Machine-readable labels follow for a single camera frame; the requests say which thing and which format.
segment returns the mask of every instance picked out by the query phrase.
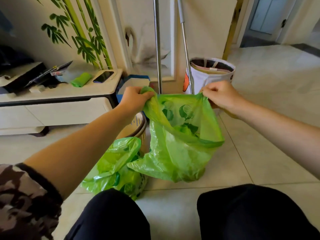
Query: hand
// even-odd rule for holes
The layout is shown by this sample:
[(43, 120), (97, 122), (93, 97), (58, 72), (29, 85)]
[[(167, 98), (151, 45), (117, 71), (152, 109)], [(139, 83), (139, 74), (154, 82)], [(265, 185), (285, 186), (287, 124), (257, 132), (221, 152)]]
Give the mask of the hand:
[(130, 116), (136, 115), (138, 112), (142, 111), (146, 101), (155, 95), (154, 92), (140, 94), (141, 89), (142, 87), (127, 87), (124, 91), (119, 106), (124, 108)]
[(233, 118), (237, 118), (237, 110), (248, 103), (228, 81), (213, 82), (202, 88), (213, 109), (221, 108)]

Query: black pants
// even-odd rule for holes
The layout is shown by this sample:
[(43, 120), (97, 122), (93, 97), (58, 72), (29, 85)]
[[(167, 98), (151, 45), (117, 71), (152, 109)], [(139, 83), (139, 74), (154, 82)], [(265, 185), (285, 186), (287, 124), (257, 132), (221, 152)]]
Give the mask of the black pants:
[[(247, 184), (203, 193), (197, 202), (202, 239), (320, 239), (286, 194)], [(151, 239), (137, 204), (114, 189), (97, 194), (65, 240)]]

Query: green towel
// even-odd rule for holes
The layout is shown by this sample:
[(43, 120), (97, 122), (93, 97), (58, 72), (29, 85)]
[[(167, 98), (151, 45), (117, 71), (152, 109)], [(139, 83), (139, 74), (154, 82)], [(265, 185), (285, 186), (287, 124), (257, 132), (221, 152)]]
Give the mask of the green towel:
[(81, 74), (81, 76), (75, 78), (73, 81), (71, 81), (72, 86), (76, 88), (82, 88), (86, 83), (92, 78), (92, 75), (84, 72)]

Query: swan painting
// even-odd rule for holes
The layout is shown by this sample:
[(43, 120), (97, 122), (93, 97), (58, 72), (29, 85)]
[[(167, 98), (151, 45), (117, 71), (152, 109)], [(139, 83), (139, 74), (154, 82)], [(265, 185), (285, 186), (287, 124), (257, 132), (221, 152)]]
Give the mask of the swan painting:
[[(135, 32), (131, 27), (127, 26), (124, 29), (124, 34), (133, 68), (135, 68), (138, 73), (144, 73), (144, 75), (149, 75), (150, 72), (152, 75), (156, 74), (157, 47), (154, 24), (143, 24), (139, 44)], [(162, 69), (168, 69), (170, 66), (169, 53), (170, 50), (161, 49)]]

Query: bamboo wall mural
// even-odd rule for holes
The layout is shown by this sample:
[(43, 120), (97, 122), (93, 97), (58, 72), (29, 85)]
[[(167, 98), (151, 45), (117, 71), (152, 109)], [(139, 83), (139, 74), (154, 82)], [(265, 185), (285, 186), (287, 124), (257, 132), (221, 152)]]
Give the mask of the bamboo wall mural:
[[(98, 24), (97, 17), (91, 4), (91, 0), (83, 0), (85, 7), (83, 8), (80, 0), (75, 0), (81, 17), (77, 16), (74, 6), (70, 0), (50, 0), (62, 14), (52, 13), (49, 19), (54, 22), (54, 25), (43, 24), (41, 29), (46, 31), (48, 37), (54, 44), (69, 44), (70, 40), (75, 44), (78, 50), (78, 55), (87, 62), (93, 64), (99, 69), (112, 69), (112, 64), (108, 55), (108, 51), (101, 35), (101, 30)], [(85, 31), (79, 21), (82, 19), (85, 25)], [(73, 29), (74, 35), (68, 36), (68, 29)]]

